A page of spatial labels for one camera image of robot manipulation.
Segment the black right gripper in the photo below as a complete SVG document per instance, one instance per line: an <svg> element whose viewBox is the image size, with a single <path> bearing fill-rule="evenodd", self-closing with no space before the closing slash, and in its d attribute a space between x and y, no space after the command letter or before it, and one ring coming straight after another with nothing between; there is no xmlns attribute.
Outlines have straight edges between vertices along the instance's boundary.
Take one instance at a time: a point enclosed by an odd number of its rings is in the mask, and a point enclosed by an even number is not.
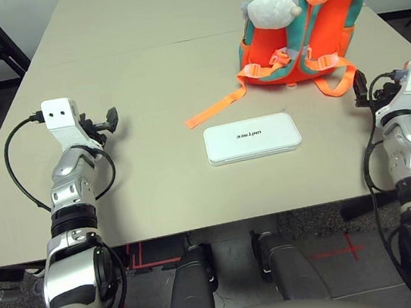
<svg viewBox="0 0 411 308"><path fill-rule="evenodd" d="M393 71L379 74L367 87L367 79L363 72L357 70L353 78L353 92L355 93L356 107L379 107L385 106L392 101L396 94L400 91L400 75L401 71ZM375 90L376 83L383 78L391 80L384 83L381 89Z"/></svg>

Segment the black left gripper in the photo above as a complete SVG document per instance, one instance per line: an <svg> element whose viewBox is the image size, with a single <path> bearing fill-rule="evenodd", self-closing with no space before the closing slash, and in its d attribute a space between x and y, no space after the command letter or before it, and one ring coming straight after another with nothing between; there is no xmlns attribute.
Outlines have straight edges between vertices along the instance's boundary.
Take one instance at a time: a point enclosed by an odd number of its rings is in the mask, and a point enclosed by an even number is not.
<svg viewBox="0 0 411 308"><path fill-rule="evenodd" d="M83 128L83 131L90 137L92 140L100 144L106 143L107 136L102 132L107 130L109 132L116 131L119 122L118 111L115 107L110 108L106 114L106 122L94 124L92 120L87 119L85 115L80 116L80 126Z"/></svg>

